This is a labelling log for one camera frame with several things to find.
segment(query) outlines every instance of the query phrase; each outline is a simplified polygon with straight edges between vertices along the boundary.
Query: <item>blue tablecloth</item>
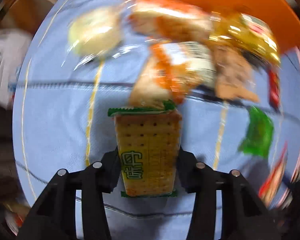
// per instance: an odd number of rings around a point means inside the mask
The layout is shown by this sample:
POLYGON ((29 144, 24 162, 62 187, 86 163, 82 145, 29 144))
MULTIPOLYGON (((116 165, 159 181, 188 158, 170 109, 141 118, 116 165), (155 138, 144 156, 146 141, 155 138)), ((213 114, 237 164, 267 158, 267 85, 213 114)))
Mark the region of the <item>blue tablecloth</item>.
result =
MULTIPOLYGON (((73 69, 79 58, 67 54, 66 50, 69 47, 68 26, 73 19, 99 6, 119 2, 59 0, 31 43, 21 69, 13 108, 15 159, 22 188, 31 205, 58 169, 83 170, 86 154, 92 163, 116 147, 114 124, 107 117, 107 110, 127 105, 132 84, 148 57, 146 45, 108 59, 104 64, 96 61, 76 71, 73 69)), ((124 16, 123 28, 124 43, 142 44, 145 40, 144 36, 133 33, 124 16)), ((300 64, 295 49, 282 55, 281 59, 283 114, 269 106, 266 72, 255 72, 254 77, 256 93, 260 97, 257 106, 274 122, 274 139, 268 160, 237 152, 249 124, 246 107, 250 102, 243 101, 243 106, 210 102, 200 88, 178 108, 183 115, 183 149, 219 171, 240 170, 257 189, 287 140, 286 173, 291 176, 300 152, 300 64), (219 137, 223 122, 224 132, 219 137), (216 147, 218 141, 220 152, 216 147)), ((185 239, 194 194, 187 194, 178 179, 175 187, 179 191, 177 198, 122 198, 120 191, 124 186, 120 178, 114 192, 104 194, 113 239, 185 239)), ((279 202, 284 192, 285 187, 281 186, 272 206, 279 202)), ((82 237, 81 192, 77 192, 77 197, 77 235, 82 237)), ((220 237, 221 195, 217 197, 216 237, 220 237)))

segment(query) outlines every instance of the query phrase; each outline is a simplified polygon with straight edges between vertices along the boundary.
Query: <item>green package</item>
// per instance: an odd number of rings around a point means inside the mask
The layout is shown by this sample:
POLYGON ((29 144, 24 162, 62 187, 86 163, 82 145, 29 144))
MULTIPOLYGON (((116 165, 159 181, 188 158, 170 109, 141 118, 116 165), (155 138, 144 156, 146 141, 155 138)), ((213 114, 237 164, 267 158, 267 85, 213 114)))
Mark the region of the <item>green package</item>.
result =
POLYGON ((272 143, 273 122, 259 108, 250 107, 250 124, 238 151, 267 158, 272 143))

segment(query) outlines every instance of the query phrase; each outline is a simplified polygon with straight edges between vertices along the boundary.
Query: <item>table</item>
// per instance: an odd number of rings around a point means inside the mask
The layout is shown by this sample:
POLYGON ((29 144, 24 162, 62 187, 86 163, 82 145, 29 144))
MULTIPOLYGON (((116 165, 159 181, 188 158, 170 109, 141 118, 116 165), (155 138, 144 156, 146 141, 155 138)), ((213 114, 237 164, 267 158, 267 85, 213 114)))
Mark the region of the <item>table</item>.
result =
MULTIPOLYGON (((147 57, 147 47, 105 62, 93 62, 74 71, 79 58, 67 53, 68 26, 78 15, 120 0, 59 0, 37 31, 24 60, 13 108, 13 141, 19 178, 30 205, 60 168, 69 172, 85 168, 116 147, 110 107, 127 104, 131 87, 147 57)), ((122 16, 125 44, 142 44, 122 16)), ((300 52, 282 55, 282 113, 268 103, 268 78, 255 72, 257 104, 274 122, 268 160, 237 152, 249 124, 247 107, 211 102, 196 89, 178 109, 183 115, 181 145, 198 160, 219 171, 238 169, 256 189, 264 181, 288 140, 286 174, 292 176, 300 154, 300 52)), ((106 215, 114 239, 185 239, 194 194, 187 194, 176 179, 177 198, 122 198, 122 179, 111 194, 104 194, 106 215)), ((272 206, 282 200, 281 186, 272 206)), ((81 192, 77 192, 77 235, 82 236, 81 192)), ((217 194, 216 236, 221 230, 221 194, 217 194)))

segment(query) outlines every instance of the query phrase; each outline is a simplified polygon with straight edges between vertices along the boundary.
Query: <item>metal pin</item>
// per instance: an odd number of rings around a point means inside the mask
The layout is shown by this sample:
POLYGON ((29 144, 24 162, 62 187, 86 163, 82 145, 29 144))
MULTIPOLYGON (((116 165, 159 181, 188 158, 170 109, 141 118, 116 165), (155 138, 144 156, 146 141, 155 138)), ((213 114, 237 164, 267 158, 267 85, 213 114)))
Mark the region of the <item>metal pin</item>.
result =
POLYGON ((204 163, 202 163, 202 162, 197 162, 197 163, 195 164, 195 166, 196 166, 198 169, 203 169, 203 168, 206 167, 206 165, 205 165, 204 163))
POLYGON ((95 162, 92 165, 95 169, 100 169, 102 167, 102 163, 101 162, 95 162))
POLYGON ((58 175, 59 176, 63 176, 67 173, 67 171, 65 169, 61 169, 61 170, 58 170, 58 175))
POLYGON ((235 177, 238 177, 238 176, 240 176, 240 171, 238 171, 238 170, 232 170, 232 171, 231 171, 231 174, 232 174, 233 176, 235 176, 235 177))

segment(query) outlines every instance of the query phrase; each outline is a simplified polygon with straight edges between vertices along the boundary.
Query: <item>blue fabric surface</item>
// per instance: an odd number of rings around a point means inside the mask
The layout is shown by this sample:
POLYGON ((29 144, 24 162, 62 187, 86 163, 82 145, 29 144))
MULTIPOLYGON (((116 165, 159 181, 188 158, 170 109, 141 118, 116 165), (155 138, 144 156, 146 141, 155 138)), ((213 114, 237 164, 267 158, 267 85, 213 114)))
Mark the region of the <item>blue fabric surface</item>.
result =
MULTIPOLYGON (((21 185, 31 205, 58 169, 66 168, 73 172, 85 168, 89 100, 99 62, 91 62, 73 71, 80 59, 72 53, 67 55, 68 25, 86 11, 118 3, 119 0, 59 0, 32 41, 21 69, 13 109, 15 159, 21 185)), ((148 57, 147 47, 143 44, 145 37, 133 33, 126 22, 126 14, 122 19, 125 31, 123 45, 142 46, 105 62, 94 98, 91 163, 116 147, 114 124, 107 117, 107 110, 127 104, 131 87, 148 57)), ((282 56, 280 71, 284 112, 281 129, 281 115, 269 106, 267 74, 260 70, 254 75, 255 92, 260 97, 257 106, 274 122, 275 132, 268 160, 237 152, 249 124, 246 106, 251 103, 242 101, 243 106, 229 105, 226 111, 218 170, 229 172, 239 169, 256 190, 279 158, 285 140, 288 141, 289 152, 287 173, 293 173, 300 152, 300 66, 294 51, 289 52, 288 56, 282 56)), ((212 167, 220 116, 225 106, 223 103, 205 101, 203 95, 206 93, 200 88, 196 89, 178 109, 183 115, 183 149, 193 152, 198 160, 212 167)), ((185 239, 195 195, 187 194, 180 187, 178 178, 175 187, 179 191, 177 198, 121 198, 120 191, 124 185, 120 178, 114 192, 104 194, 105 204, 117 209, 106 208, 113 239, 137 239, 138 236, 143 239, 185 239), (155 213, 161 215, 149 217, 155 213)), ((282 186, 272 205, 277 204, 284 191, 282 186)), ((216 239, 221 231, 219 194, 217 208, 216 239)), ((76 209, 77 234, 82 236, 79 202, 76 203, 76 209)))

